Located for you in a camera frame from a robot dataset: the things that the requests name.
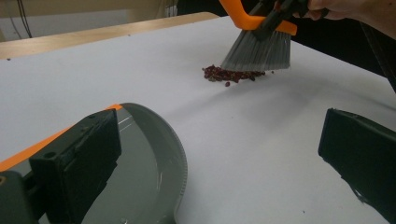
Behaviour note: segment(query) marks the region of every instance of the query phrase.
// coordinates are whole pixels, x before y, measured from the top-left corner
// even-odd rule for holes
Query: dustpan
[[[115,108],[121,154],[81,223],[177,223],[187,181],[187,160],[177,135],[164,119],[142,105]],[[30,160],[39,156],[37,152]],[[8,170],[27,175],[31,167],[25,160]],[[54,223],[46,216],[38,222]]]

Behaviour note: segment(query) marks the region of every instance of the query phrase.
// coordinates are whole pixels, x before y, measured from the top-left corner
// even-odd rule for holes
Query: orange handle
[[[244,10],[241,0],[219,0],[233,24],[242,30],[256,30],[265,20],[265,17],[250,16]],[[297,34],[297,26],[288,21],[282,21],[276,28],[277,31],[290,35]]]
[[[121,105],[112,105],[106,109],[119,110],[121,108],[122,108]],[[63,134],[67,130],[69,130],[69,128],[65,128],[65,129],[61,130],[60,132],[42,140],[41,142],[36,143],[36,144],[32,145],[31,147],[28,147],[25,150],[15,154],[14,156],[12,156],[4,161],[1,161],[0,162],[0,172],[8,170],[9,168],[19,164],[20,162],[23,162],[23,161],[29,159],[31,156],[35,155],[37,153],[37,151],[41,150],[41,148],[48,145],[50,142],[55,140],[57,137],[59,137],[61,134]]]

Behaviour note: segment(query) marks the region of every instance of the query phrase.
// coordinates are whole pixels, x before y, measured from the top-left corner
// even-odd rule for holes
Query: gray broom bristles
[[[242,31],[221,68],[246,72],[265,72],[290,67],[291,35],[279,31],[260,41],[252,31]]]

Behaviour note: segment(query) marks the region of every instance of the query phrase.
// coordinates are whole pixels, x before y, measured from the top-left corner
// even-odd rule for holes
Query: wooden table edge
[[[163,18],[152,21],[133,22],[60,35],[47,35],[30,39],[2,42],[0,43],[0,59],[11,59],[48,52],[56,49],[64,49],[123,35],[133,35],[198,21],[212,20],[218,17],[219,16],[209,12],[200,12],[183,16]]]

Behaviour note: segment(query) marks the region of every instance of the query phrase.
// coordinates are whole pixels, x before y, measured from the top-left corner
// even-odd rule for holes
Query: red beans
[[[205,73],[204,78],[209,81],[227,81],[225,83],[226,87],[231,85],[230,81],[233,81],[234,83],[238,83],[241,79],[250,79],[255,81],[256,77],[265,76],[265,72],[234,72],[221,69],[215,65],[210,65],[202,70]]]

